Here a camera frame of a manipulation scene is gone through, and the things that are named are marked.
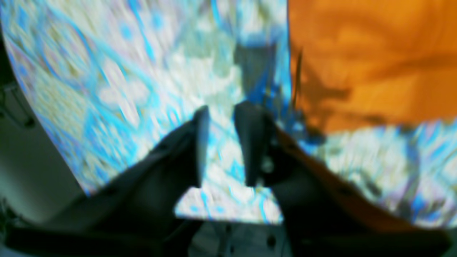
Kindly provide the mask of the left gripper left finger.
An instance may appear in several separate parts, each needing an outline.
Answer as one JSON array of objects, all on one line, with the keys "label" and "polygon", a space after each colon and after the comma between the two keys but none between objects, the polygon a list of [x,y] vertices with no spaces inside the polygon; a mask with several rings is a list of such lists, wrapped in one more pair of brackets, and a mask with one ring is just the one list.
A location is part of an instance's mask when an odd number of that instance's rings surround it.
[{"label": "left gripper left finger", "polygon": [[7,247],[39,257],[187,257],[201,221],[176,218],[191,187],[201,187],[209,108],[173,130],[134,166],[50,221],[13,227]]}]

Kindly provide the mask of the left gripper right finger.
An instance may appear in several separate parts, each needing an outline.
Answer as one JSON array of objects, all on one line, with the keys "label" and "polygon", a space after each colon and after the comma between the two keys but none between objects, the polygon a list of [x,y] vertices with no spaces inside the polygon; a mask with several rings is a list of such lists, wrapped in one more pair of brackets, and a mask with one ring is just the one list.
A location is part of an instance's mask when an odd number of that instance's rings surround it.
[{"label": "left gripper right finger", "polygon": [[265,109],[243,101],[234,124],[245,183],[270,188],[294,257],[442,257],[450,237],[420,229],[368,202],[306,155]]}]

